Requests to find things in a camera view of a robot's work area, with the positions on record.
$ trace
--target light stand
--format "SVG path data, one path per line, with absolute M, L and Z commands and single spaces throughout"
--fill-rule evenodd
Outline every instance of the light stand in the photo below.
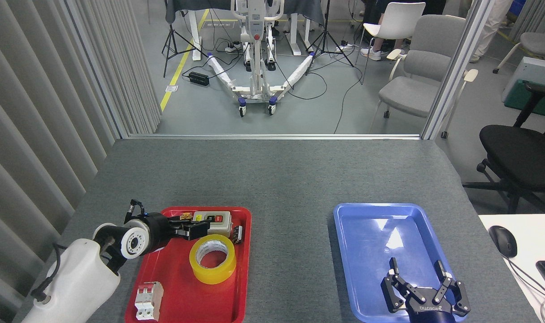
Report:
M 332 35 L 328 31 L 328 15 L 329 14 L 330 14 L 330 0 L 328 0 L 328 2 L 326 4 L 326 12 L 324 13 L 324 31 L 322 31 L 322 33 L 320 35 L 318 35 L 318 37 L 313 41 L 312 45 L 310 45 L 310 47 L 312 47 L 312 46 L 316 47 L 316 50 L 314 51 L 314 57 L 312 58 L 312 63 L 310 64 L 310 66 L 306 70 L 306 75 L 308 75 L 308 73 L 310 71 L 310 68 L 312 67 L 312 64 L 314 63 L 314 60 L 316 59 L 316 57 L 321 55 L 321 54 L 324 54 L 324 53 L 342 54 L 342 55 L 344 55 L 344 57 L 346 58 L 346 60 L 350 64 L 350 66 L 354 67 L 354 64 L 352 64 L 352 62 L 348 58 L 348 55 L 346 55 L 346 53 L 344 53 L 344 51 L 342 51 L 342 47 L 340 47 L 338 45 L 338 43 L 336 42 L 334 37 L 332 37 Z M 331 52 L 331 51 L 327 50 L 327 46 L 326 46 L 326 38 L 327 37 L 330 37 L 330 39 L 332 40 L 332 43 L 334 43 L 334 45 L 338 49 L 337 52 Z M 322 48 L 318 44 L 319 40 L 322 43 Z
M 194 51 L 194 50 L 197 50 L 199 51 L 204 57 L 206 57 L 207 59 L 209 58 L 208 55 L 206 55 L 201 48 L 197 48 L 193 43 L 191 43 L 190 41 L 188 41 L 188 39 L 184 38 L 181 34 L 179 34 L 176 30 L 173 29 L 172 27 L 172 24 L 169 24 L 169 29 L 168 29 L 168 36 L 166 37 L 166 41 L 165 41 L 165 45 L 163 46 L 163 50 L 161 51 L 161 53 L 164 53 L 164 50 L 166 49 L 166 57 L 165 57 L 165 69 L 164 69 L 164 72 L 163 72 L 163 77 L 166 76 L 166 65 L 168 64 L 168 60 L 169 59 L 172 59 L 173 57 L 175 57 L 176 55 L 179 55 L 179 54 L 182 54 L 182 53 L 186 53 L 186 52 L 190 52 L 190 51 Z M 186 41 L 190 46 L 191 48 L 190 49 L 186 49 L 185 51 L 178 51 L 176 49 L 176 41 L 174 40 L 174 35 L 177 35 L 178 37 L 182 38 L 184 41 Z

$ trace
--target packing tape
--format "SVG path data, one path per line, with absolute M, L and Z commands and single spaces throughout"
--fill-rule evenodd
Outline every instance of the packing tape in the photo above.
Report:
M 201 260 L 209 252 L 222 251 L 227 258 L 215 268 L 201 265 Z M 192 272 L 201 282 L 209 285 L 220 284 L 229 278 L 236 268 L 235 245 L 223 235 L 208 235 L 200 238 L 188 254 Z

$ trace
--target white patient lift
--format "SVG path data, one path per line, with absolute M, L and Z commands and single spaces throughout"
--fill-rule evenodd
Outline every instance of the white patient lift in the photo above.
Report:
M 252 71 L 250 87 L 236 86 L 221 64 L 209 53 L 209 65 L 213 68 L 218 78 L 231 91 L 233 97 L 238 100 L 238 112 L 244 117 L 246 104 L 268 102 L 268 113 L 272 116 L 276 111 L 276 102 L 294 86 L 305 74 L 312 63 L 314 53 L 311 53 L 295 69 L 288 80 L 280 86 L 270 86 L 266 80 L 266 70 L 276 69 L 274 56 L 275 42 L 272 37 L 274 22 L 284 14 L 284 0 L 231 0 L 231 12 L 238 18 L 241 25 L 241 42 L 243 43 L 244 59 L 247 71 Z M 266 60 L 262 57 L 262 39 L 266 39 Z

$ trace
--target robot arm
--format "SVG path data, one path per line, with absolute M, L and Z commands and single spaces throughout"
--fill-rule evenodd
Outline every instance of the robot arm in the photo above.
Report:
M 135 206 L 141 208 L 133 215 Z M 207 235 L 209 221 L 145 213 L 131 200 L 125 224 L 100 225 L 93 239 L 77 239 L 49 269 L 47 279 L 31 294 L 34 306 L 23 323 L 84 323 L 120 282 L 119 268 L 127 259 L 158 251 L 174 237 L 194 240 Z
M 463 317 L 470 312 L 463 282 L 456 281 L 447 273 L 440 260 L 435 265 L 438 280 L 442 282 L 438 289 L 414 287 L 406 282 L 400 276 L 396 258 L 390 259 L 390 268 L 380 285 L 390 313 L 406 310 L 411 323 L 455 323 L 453 314 Z M 404 297 L 405 303 L 396 296 L 394 288 Z M 455 298 L 454 305 L 445 298 L 448 289 Z

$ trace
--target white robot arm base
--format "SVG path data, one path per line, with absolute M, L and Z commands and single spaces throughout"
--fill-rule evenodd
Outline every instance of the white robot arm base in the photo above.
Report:
M 120 279 L 100 260 L 98 243 L 77 239 L 61 255 L 61 267 L 45 291 L 49 301 L 34 301 L 22 323 L 84 323 L 111 297 Z

